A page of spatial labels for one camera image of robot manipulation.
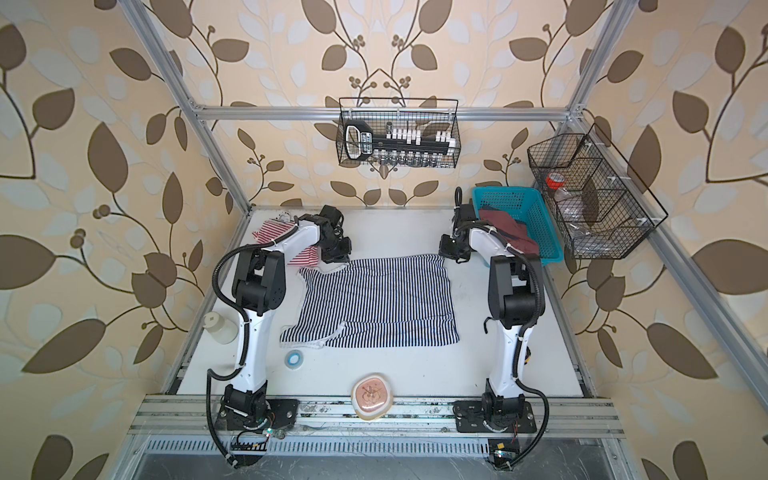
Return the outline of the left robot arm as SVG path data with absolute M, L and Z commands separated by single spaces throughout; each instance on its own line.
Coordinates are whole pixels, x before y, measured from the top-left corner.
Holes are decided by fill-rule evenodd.
M 341 211 L 325 205 L 318 214 L 295 218 L 289 230 L 273 240 L 227 252 L 213 270 L 212 288 L 217 300 L 239 316 L 238 347 L 232 372 L 206 372 L 206 425 L 215 448 L 233 469 L 244 467 L 245 457 L 224 443 L 216 426 L 218 417 L 239 434 L 265 437 L 295 425 L 300 401 L 272 399 L 267 394 L 269 332 L 285 299 L 286 267 L 294 257 L 309 247 L 317 247 L 325 263 L 349 260 L 351 241 L 343 233 L 343 223 Z

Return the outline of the blue white striped tank top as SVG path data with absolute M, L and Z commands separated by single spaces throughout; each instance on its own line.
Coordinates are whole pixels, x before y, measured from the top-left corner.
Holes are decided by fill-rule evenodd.
M 444 259 L 437 254 L 352 260 L 300 270 L 306 293 L 280 342 L 307 348 L 441 347 L 460 341 Z

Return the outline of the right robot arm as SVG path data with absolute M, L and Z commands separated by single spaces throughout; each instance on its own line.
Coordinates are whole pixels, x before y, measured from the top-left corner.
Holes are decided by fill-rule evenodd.
M 546 310 L 540 258 L 514 246 L 512 240 L 454 192 L 452 232 L 440 240 L 439 254 L 465 263 L 476 253 L 489 266 L 488 308 L 484 320 L 497 327 L 497 359 L 476 400 L 453 403 L 460 433 L 493 433 L 503 438 L 489 446 L 488 462 L 499 471 L 512 471 L 541 441 L 550 419 L 550 402 L 522 378 L 528 342 Z

